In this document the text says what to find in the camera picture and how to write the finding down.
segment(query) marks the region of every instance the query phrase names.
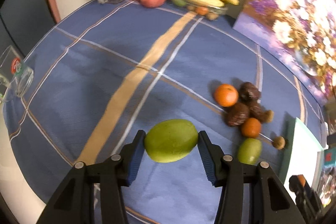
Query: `jar label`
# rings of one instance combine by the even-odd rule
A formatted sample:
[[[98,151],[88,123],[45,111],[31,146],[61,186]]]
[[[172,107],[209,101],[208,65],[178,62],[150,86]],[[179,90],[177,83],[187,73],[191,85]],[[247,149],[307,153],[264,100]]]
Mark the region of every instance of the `jar label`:
[[[20,58],[16,57],[13,59],[10,70],[14,76],[18,76],[22,73],[22,64]]]

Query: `black device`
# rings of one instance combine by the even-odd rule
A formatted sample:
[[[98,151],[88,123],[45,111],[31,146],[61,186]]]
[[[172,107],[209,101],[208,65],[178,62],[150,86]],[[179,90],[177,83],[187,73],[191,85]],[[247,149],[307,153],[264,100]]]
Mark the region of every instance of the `black device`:
[[[139,130],[132,143],[102,163],[77,162],[43,210],[37,224],[94,224],[93,184],[100,183],[103,224],[128,224],[121,187],[135,180],[144,153],[146,133]],[[208,180],[222,187],[214,224],[241,224],[243,186],[250,184],[250,224],[332,224],[336,210],[324,212],[299,180],[292,180],[298,206],[265,161],[257,166],[240,163],[199,132],[198,150]]]

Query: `glass cup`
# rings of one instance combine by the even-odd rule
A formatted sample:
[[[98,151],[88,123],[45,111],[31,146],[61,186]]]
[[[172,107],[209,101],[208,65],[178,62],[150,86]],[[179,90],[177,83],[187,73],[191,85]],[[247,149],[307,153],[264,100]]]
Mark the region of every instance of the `glass cup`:
[[[0,57],[0,85],[4,85],[6,93],[1,101],[9,101],[17,96],[21,98],[30,87],[34,71],[23,61],[19,53],[9,46]]]

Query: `metal screw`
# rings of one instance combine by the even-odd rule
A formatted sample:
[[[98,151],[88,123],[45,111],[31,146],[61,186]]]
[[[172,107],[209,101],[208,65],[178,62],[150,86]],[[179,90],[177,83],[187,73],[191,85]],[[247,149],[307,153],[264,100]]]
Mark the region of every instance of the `metal screw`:
[[[266,162],[266,161],[262,161],[261,163],[260,163],[260,166],[262,167],[262,168],[268,168],[269,167],[269,164],[268,164],[268,162]]]
[[[111,156],[111,160],[118,161],[121,159],[121,156],[119,154],[114,154]]]
[[[80,168],[83,168],[83,167],[84,167],[84,163],[82,161],[79,161],[75,164],[76,169],[80,169]]]
[[[225,161],[231,161],[233,158],[232,158],[232,156],[231,155],[225,155],[224,157],[223,157],[223,160],[225,160]]]

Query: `canvas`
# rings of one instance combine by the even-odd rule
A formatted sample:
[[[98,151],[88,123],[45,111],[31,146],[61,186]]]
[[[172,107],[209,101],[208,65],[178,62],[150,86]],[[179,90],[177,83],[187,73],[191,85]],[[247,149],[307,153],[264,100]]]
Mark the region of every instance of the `canvas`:
[[[234,29],[285,64],[324,105],[336,85],[335,0],[246,0]]]

